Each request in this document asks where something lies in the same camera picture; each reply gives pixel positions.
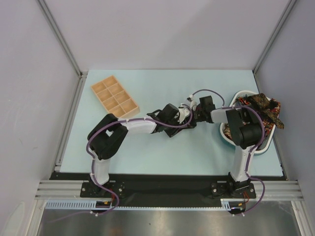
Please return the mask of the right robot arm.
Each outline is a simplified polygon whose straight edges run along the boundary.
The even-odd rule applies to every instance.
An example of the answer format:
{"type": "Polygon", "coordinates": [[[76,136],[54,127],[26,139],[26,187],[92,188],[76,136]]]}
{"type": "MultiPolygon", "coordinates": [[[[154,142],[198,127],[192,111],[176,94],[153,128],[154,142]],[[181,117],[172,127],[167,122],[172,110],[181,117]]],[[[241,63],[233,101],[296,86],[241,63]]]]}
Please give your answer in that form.
{"type": "Polygon", "coordinates": [[[249,106],[216,108],[211,96],[202,97],[199,101],[199,104],[191,106],[195,123],[205,121],[229,126],[235,157],[228,173],[226,191],[232,197],[239,197],[250,188],[252,158],[265,136],[262,119],[249,106]]]}

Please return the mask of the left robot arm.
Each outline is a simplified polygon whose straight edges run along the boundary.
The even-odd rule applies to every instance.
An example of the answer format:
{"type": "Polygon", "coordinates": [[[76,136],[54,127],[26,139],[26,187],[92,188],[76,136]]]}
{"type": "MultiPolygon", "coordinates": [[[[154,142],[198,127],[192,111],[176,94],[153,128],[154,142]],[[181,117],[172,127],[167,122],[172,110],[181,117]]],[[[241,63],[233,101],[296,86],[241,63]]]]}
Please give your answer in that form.
{"type": "Polygon", "coordinates": [[[177,108],[167,104],[162,110],[155,110],[142,118],[120,119],[107,114],[88,135],[86,152],[92,158],[91,191],[98,197],[107,194],[111,158],[127,136],[165,132],[171,137],[188,128],[195,109],[196,105],[181,104],[177,108]]]}

